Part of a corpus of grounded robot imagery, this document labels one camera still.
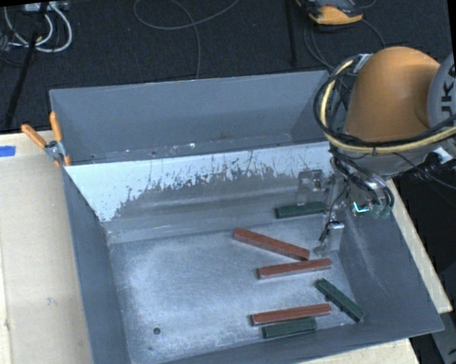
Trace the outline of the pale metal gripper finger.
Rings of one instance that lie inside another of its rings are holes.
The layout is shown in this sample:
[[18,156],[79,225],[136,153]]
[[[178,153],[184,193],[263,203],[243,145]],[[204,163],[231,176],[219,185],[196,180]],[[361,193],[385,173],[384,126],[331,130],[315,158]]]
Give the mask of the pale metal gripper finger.
[[318,238],[318,246],[313,249],[313,252],[319,257],[324,257],[333,252],[339,252],[344,231],[345,224],[343,222],[336,220],[328,221]]
[[319,169],[302,171],[298,175],[296,204],[304,205],[326,199],[327,177]]

